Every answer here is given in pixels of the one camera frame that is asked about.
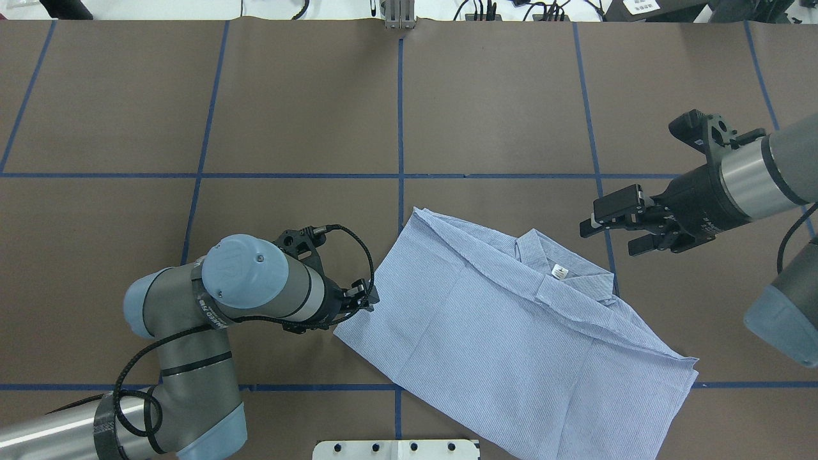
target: white sticker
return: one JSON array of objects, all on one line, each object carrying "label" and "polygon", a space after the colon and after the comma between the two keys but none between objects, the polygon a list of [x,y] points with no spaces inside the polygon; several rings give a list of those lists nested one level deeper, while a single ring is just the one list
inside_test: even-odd
[{"label": "white sticker", "polygon": [[568,269],[560,264],[554,264],[554,268],[551,270],[551,276],[562,281],[568,276]]},{"label": "white sticker", "polygon": [[656,0],[622,0],[622,3],[625,4],[625,8],[627,8],[632,15],[640,15],[660,9]]}]

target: shirt collar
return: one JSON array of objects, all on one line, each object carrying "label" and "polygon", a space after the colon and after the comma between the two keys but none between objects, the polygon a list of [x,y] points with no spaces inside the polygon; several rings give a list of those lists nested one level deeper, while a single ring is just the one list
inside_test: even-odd
[{"label": "shirt collar", "polygon": [[565,249],[537,230],[517,238],[516,257],[521,263],[551,277],[556,264],[568,270],[562,282],[596,301],[613,297],[614,274]]}]

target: light blue joint cap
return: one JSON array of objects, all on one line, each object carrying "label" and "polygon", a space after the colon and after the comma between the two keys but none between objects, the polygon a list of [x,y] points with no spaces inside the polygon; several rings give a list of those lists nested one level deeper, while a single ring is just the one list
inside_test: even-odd
[{"label": "light blue joint cap", "polygon": [[145,318],[142,316],[142,310],[145,308],[145,297],[148,295],[148,290],[151,288],[153,281],[165,270],[170,270],[170,267],[137,279],[125,292],[125,299],[122,301],[122,311],[125,315],[125,321],[131,326],[131,331],[145,339],[154,338],[148,332],[148,328],[145,326]]},{"label": "light blue joint cap", "polygon": [[802,366],[818,367],[818,329],[774,286],[766,286],[747,310],[744,325]]},{"label": "light blue joint cap", "polygon": [[286,256],[276,245],[243,234],[221,240],[202,263],[208,294],[234,309],[254,309],[273,300],[289,275]]},{"label": "light blue joint cap", "polygon": [[181,460],[222,460],[238,452],[247,441],[245,404],[176,453]]}]

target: folded shirt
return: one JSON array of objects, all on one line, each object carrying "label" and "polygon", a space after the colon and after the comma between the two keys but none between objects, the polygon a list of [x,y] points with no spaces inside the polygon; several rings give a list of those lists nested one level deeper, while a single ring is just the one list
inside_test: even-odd
[{"label": "folded shirt", "polygon": [[698,373],[613,295],[614,275],[532,230],[415,209],[335,334],[518,458],[653,459]]}]

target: white mounting plate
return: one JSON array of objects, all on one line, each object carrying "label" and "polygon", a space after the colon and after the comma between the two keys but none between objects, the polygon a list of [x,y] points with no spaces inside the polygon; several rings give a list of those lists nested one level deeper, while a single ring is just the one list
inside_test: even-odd
[{"label": "white mounting plate", "polygon": [[312,451],[312,460],[479,460],[479,446],[475,440],[322,441]]}]

